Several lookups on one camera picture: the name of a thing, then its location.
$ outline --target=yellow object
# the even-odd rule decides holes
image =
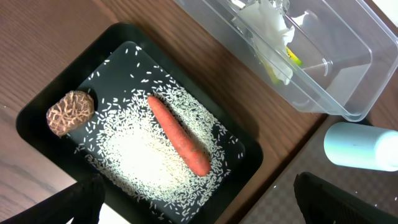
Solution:
[[[286,47],[286,51],[287,51],[287,55],[290,57],[290,59],[292,59],[292,61],[294,63],[296,63],[298,66],[301,66],[303,64],[303,62],[295,55],[293,54],[293,52]],[[271,81],[273,84],[275,85],[279,85],[282,83],[281,80],[279,80],[276,76],[275,73],[271,67],[271,65],[267,62],[267,60],[256,50],[257,52],[257,56],[260,58],[261,63],[263,64],[264,68],[266,69],[269,78],[271,78]]]
[[[298,65],[298,66],[303,65],[303,62],[295,54],[293,54],[293,52],[288,47],[286,47],[286,52],[287,52],[287,56],[289,56],[290,59],[292,59],[294,61],[294,63],[296,63],[296,65]]]

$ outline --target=wooden table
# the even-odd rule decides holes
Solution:
[[[217,221],[238,222],[325,116],[293,109],[172,0],[0,2],[0,221],[74,183],[18,136],[15,120],[118,21],[140,27],[262,146],[262,166]],[[398,129],[396,94],[398,75],[371,111],[374,125]]]

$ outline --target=dried mushroom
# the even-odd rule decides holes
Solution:
[[[83,91],[70,91],[47,111],[47,124],[57,136],[87,122],[94,114],[94,100]]]

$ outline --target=plastic container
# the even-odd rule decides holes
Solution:
[[[363,0],[290,1],[284,21],[295,32],[287,46],[301,66],[238,16],[253,0],[175,1],[298,111],[360,121],[398,65],[397,37]],[[254,36],[292,69],[288,85],[271,80],[256,56]],[[273,64],[269,54],[262,56]]]

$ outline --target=orange carrot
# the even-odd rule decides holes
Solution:
[[[154,96],[148,96],[148,104],[175,150],[192,172],[200,177],[210,170],[210,162],[203,151],[195,145],[166,106]]]

